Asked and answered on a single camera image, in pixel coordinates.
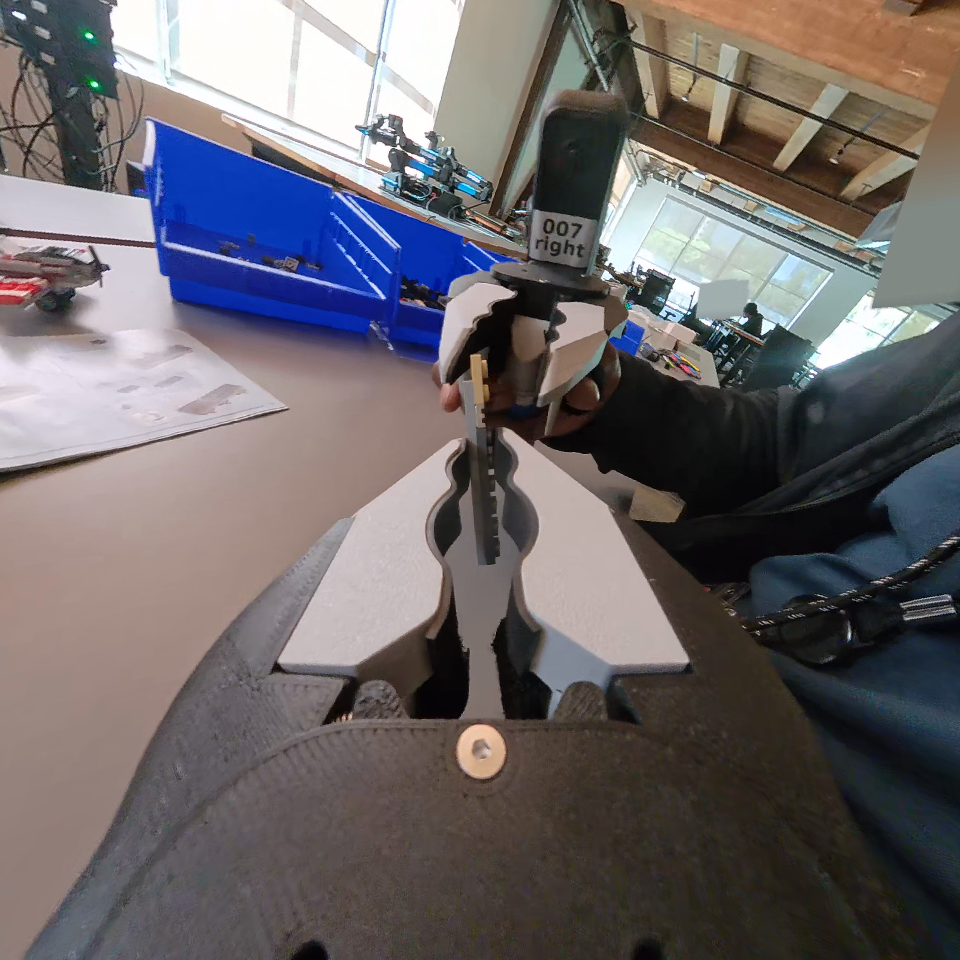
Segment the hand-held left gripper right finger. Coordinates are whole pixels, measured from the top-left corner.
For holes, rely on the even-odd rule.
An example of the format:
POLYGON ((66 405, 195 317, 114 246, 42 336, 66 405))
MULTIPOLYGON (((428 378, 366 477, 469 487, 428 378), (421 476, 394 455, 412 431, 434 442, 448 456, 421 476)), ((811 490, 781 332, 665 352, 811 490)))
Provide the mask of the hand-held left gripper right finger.
POLYGON ((506 644, 538 713, 566 691, 679 674, 690 657, 608 504, 524 440, 497 442, 501 529, 515 544, 506 644))

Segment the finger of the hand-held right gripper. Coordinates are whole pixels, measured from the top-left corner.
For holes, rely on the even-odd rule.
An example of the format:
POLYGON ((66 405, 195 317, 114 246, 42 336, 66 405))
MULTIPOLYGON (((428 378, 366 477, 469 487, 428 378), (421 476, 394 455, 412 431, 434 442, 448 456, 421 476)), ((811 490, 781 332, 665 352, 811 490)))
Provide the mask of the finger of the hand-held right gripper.
POLYGON ((438 345, 440 384, 461 378, 474 354, 486 354, 491 377, 505 372, 517 296, 517 291, 503 285, 470 285, 452 296, 445 307, 438 345))
POLYGON ((549 333, 537 386, 537 407, 547 407, 545 436, 557 424, 563 397, 602 357, 609 339, 604 305, 600 301, 559 302, 549 333))

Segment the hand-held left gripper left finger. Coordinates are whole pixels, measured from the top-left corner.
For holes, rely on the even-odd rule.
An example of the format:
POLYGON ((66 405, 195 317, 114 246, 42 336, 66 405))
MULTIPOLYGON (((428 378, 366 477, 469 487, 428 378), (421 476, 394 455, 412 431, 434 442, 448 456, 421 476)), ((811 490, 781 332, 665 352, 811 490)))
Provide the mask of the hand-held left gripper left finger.
POLYGON ((452 602, 467 445, 452 440, 358 510, 280 653, 286 673, 431 676, 452 602))

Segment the long grey plate brick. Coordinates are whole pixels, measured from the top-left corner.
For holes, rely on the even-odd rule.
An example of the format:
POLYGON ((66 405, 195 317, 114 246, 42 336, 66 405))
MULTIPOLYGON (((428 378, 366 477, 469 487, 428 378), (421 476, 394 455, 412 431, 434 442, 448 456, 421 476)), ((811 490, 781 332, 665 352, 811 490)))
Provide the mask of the long grey plate brick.
POLYGON ((459 379, 458 385, 462 397, 477 562, 492 566, 500 553, 495 432, 486 423, 483 390, 474 387, 474 380, 467 373, 459 379))

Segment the person's right forearm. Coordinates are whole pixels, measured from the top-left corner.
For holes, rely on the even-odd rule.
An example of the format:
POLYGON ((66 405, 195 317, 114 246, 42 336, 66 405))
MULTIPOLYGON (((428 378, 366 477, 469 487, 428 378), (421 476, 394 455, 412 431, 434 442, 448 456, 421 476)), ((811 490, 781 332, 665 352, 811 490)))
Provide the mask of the person's right forearm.
POLYGON ((772 494, 834 458, 843 443, 814 390, 737 392, 685 383, 608 348, 603 393, 585 379, 567 397, 583 414, 557 450, 591 456, 618 473, 677 495, 694 517, 726 514, 772 494))

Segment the grey desk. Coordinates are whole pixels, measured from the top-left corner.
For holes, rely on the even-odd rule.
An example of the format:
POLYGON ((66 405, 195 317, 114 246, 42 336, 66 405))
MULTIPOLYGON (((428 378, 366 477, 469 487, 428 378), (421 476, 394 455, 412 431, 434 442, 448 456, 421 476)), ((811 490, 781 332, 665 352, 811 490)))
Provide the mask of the grey desk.
POLYGON ((87 866, 222 631, 333 523, 462 434, 430 368, 375 336, 171 299, 103 246, 70 319, 181 329, 287 411, 2 479, 2 958, 87 866))

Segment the person's right hand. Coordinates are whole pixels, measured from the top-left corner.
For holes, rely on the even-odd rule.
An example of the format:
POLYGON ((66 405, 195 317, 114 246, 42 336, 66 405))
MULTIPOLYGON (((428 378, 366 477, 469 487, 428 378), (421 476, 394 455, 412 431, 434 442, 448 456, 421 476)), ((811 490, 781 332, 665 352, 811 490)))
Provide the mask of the person's right hand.
POLYGON ((485 404, 485 420, 489 429, 513 430, 530 444, 566 436, 590 424, 613 397, 621 378, 618 351, 607 344, 598 366, 591 375, 574 385, 563 397, 552 426, 547 424, 548 409, 534 408, 530 415, 515 415, 515 396, 505 375, 486 379, 489 398, 485 404))

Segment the cluttered white table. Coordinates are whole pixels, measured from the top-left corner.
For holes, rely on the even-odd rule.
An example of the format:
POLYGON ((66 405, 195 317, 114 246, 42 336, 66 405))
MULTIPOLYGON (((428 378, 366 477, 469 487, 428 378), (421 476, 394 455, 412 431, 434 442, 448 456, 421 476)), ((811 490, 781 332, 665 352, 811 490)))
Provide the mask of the cluttered white table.
POLYGON ((629 309, 629 320, 641 329, 634 355, 668 378, 719 387, 714 355, 696 345, 693 330, 656 317, 647 308, 629 309))

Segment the small tan block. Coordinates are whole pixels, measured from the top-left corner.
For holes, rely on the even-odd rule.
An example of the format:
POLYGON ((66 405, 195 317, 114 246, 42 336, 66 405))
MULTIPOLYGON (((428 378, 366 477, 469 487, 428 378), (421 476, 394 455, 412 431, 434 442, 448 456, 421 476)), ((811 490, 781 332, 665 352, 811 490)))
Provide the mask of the small tan block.
POLYGON ((687 509, 686 502, 677 494, 638 485, 630 500, 629 517, 636 522, 674 523, 687 509))

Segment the black office chair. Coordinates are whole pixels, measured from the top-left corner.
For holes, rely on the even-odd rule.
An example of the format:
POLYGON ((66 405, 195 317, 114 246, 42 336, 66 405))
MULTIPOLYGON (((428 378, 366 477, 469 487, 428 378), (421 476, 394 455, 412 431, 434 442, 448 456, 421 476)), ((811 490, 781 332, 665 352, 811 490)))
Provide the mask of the black office chair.
POLYGON ((810 340, 777 325, 766 335, 738 390, 753 392, 788 386, 814 353, 810 340))

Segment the long wooden workbench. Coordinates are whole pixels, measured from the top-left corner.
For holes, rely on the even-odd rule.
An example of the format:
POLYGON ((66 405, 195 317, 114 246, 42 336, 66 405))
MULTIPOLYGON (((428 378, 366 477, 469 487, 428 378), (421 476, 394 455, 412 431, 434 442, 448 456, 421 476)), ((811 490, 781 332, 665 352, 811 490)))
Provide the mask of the long wooden workbench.
POLYGON ((225 126, 246 138, 251 154, 258 160, 292 171, 333 189, 357 198, 364 198, 381 207, 407 214, 415 219, 440 227, 465 241, 507 258, 524 260, 524 248, 502 236, 498 236, 474 222, 451 221, 437 213, 428 212, 401 198, 380 189, 381 176, 376 170, 321 150, 294 137, 287 136, 224 112, 221 121, 225 126))

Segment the large blue storage bin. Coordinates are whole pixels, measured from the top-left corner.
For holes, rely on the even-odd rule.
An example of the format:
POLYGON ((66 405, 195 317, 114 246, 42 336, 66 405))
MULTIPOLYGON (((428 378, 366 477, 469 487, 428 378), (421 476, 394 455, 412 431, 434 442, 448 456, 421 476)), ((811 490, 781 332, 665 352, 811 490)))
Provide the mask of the large blue storage bin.
POLYGON ((387 330, 401 249, 353 197, 152 119, 143 165, 158 266, 174 300, 361 334, 387 330), (247 234, 324 271, 272 270, 215 252, 217 241, 242 243, 247 234))

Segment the person's black jacket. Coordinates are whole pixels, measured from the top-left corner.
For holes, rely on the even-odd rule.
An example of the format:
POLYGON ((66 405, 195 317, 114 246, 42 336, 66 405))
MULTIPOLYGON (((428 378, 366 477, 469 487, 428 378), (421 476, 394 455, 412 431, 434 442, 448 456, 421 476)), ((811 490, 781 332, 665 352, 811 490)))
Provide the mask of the person's black jacket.
POLYGON ((832 366, 798 390, 814 391, 842 438, 832 459, 730 512, 685 509, 674 523, 640 526, 707 584, 743 581, 775 556, 834 552, 879 529, 868 512, 883 489, 958 445, 958 372, 958 313, 832 366))

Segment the brick instruction booklet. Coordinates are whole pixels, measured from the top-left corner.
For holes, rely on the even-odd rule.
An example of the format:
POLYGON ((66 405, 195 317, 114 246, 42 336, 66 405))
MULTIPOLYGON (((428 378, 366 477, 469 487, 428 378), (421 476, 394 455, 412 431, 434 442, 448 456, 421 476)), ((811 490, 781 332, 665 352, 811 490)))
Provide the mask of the brick instruction booklet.
POLYGON ((286 409, 182 330, 2 337, 2 474, 286 409))

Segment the person's blue hoodie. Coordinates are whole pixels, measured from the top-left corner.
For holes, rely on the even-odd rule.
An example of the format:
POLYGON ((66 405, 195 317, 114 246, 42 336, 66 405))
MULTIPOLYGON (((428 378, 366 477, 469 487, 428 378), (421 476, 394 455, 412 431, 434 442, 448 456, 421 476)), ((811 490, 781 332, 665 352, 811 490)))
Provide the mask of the person's blue hoodie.
MULTIPOLYGON (((758 616, 802 594, 833 596, 906 567, 959 524, 958 446, 882 489, 877 532, 833 552, 774 556, 750 570, 739 610, 758 616)), ((847 665, 772 662, 817 730, 868 844, 922 929, 924 958, 959 956, 958 619, 913 625, 847 665)))

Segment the grey table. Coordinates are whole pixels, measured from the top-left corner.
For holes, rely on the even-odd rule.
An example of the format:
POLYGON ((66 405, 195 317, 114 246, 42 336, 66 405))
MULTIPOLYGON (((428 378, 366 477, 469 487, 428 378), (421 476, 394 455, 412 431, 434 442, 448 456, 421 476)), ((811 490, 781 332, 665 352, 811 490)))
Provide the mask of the grey table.
POLYGON ((155 234, 145 198, 1 174, 1 233, 150 248, 155 234))

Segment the red white brick aircraft model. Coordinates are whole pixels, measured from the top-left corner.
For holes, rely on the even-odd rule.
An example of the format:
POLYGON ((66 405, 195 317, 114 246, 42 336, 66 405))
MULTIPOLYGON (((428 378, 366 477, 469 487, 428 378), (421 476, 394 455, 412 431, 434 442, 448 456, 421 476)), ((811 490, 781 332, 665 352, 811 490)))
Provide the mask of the red white brick aircraft model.
POLYGON ((79 289, 97 284, 110 265, 92 245, 25 246, 1 240, 1 306, 34 306, 45 313, 63 313, 79 289))

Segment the braided black white drawstring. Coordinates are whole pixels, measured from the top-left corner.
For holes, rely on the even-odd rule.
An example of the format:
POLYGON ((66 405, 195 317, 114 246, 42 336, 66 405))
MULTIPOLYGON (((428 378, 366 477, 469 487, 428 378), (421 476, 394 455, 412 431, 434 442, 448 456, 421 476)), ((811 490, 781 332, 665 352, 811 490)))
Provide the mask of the braided black white drawstring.
POLYGON ((865 585, 826 596, 804 594, 756 617, 735 614, 738 626, 758 645, 804 666, 840 666, 911 629, 958 621, 958 591, 903 599, 904 591, 954 558, 953 533, 900 570, 865 585))

